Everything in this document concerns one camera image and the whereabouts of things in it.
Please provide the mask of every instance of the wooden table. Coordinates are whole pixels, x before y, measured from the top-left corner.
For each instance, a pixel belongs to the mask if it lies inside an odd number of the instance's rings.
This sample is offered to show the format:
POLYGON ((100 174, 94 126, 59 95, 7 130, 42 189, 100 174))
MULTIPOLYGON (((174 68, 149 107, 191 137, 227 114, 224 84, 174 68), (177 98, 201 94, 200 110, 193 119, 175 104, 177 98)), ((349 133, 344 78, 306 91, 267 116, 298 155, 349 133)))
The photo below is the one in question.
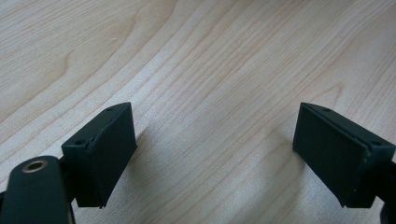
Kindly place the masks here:
POLYGON ((300 102, 396 143, 394 0, 0 2, 0 190, 131 102, 139 148, 78 223, 379 223, 291 143, 300 102))

